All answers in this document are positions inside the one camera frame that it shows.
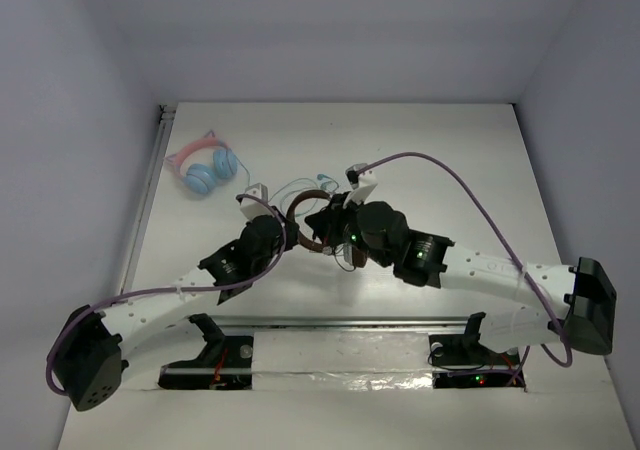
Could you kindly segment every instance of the headphones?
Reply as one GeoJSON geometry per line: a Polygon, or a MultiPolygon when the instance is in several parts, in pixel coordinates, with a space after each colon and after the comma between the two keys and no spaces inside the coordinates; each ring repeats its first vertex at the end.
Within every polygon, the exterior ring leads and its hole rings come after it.
{"type": "Polygon", "coordinates": [[[213,130],[178,153],[169,155],[165,161],[173,166],[176,175],[189,190],[200,195],[211,193],[219,180],[229,180],[238,172],[238,158],[226,143],[216,138],[213,130]],[[186,174],[182,174],[180,167],[190,155],[203,148],[215,147],[218,148],[213,152],[211,165],[194,163],[189,166],[186,174]]]}

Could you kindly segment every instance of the gray wall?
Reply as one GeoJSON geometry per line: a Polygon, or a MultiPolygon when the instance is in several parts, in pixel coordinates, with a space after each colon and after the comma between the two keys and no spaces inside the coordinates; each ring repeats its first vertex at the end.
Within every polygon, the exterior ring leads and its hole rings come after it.
{"type": "Polygon", "coordinates": [[[609,362],[636,441],[639,106],[640,0],[580,0],[516,107],[562,256],[599,258],[619,291],[609,362]]]}
{"type": "Polygon", "coordinates": [[[108,0],[165,100],[515,102],[575,0],[108,0]]]}
{"type": "Polygon", "coordinates": [[[80,0],[0,0],[0,447],[57,446],[45,355],[113,284],[157,106],[80,0]]]}

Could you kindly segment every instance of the brown ring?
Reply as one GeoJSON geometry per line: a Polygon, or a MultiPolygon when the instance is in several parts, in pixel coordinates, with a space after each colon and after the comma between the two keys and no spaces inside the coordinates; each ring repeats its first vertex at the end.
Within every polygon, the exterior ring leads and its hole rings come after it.
{"type": "MultiPolygon", "coordinates": [[[[306,190],[298,194],[298,196],[293,199],[293,202],[291,202],[291,205],[289,205],[289,208],[287,209],[287,220],[295,222],[296,208],[298,208],[298,205],[300,205],[302,202],[312,199],[328,201],[331,200],[331,195],[329,195],[324,190],[306,190]]],[[[298,230],[298,243],[300,243],[300,245],[302,245],[307,250],[314,253],[322,253],[322,249],[324,248],[324,245],[322,245],[321,243],[314,242],[313,240],[307,238],[301,230],[298,230]]],[[[352,247],[352,252],[354,266],[358,268],[364,268],[364,266],[367,264],[367,255],[354,247],[352,247]]]]}

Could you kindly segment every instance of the robotic arm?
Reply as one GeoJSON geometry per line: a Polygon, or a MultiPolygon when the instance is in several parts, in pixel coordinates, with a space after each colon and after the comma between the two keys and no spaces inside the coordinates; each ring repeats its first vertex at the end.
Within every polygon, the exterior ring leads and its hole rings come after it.
{"type": "MultiPolygon", "coordinates": [[[[371,170],[363,168],[357,165],[347,171],[350,192],[333,195],[323,210],[305,219],[328,253],[345,246],[378,265],[393,266],[394,276],[410,285],[467,289],[522,304],[509,314],[471,315],[464,334],[430,336],[434,365],[438,358],[443,366],[464,367],[487,352],[557,342],[559,333],[575,350],[611,352],[616,293],[598,262],[581,258],[576,267],[524,265],[528,278],[540,287],[545,305],[513,259],[485,255],[447,237],[410,229],[404,214],[387,203],[365,203],[377,181],[371,170]],[[557,316],[560,332],[550,313],[557,316]]],[[[241,353],[240,344],[225,337],[208,314],[272,268],[274,257],[298,243],[299,231],[295,222],[264,203],[265,187],[254,185],[247,193],[250,198],[242,199],[240,208],[248,223],[239,238],[203,259],[174,287],[133,292],[103,308],[82,307],[72,313],[48,357],[48,371],[55,373],[77,410],[91,409],[109,398],[122,381],[132,351],[178,321],[188,319],[197,325],[206,345],[195,359],[167,368],[219,368],[225,358],[241,353]],[[222,290],[211,292],[212,283],[222,290]]],[[[160,377],[161,387],[163,378],[169,374],[160,377]]]]}

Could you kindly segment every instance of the cat ear headphones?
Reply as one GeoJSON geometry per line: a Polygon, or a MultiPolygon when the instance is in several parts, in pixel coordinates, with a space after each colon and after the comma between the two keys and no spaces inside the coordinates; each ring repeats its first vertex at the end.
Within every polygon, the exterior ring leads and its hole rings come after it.
{"type": "Polygon", "coordinates": [[[173,166],[176,175],[189,190],[200,195],[211,193],[219,180],[229,180],[238,172],[238,158],[225,142],[215,136],[213,131],[191,142],[178,153],[169,155],[165,161],[173,166]],[[181,167],[184,161],[203,148],[216,148],[211,165],[194,163],[183,175],[181,167]]]}

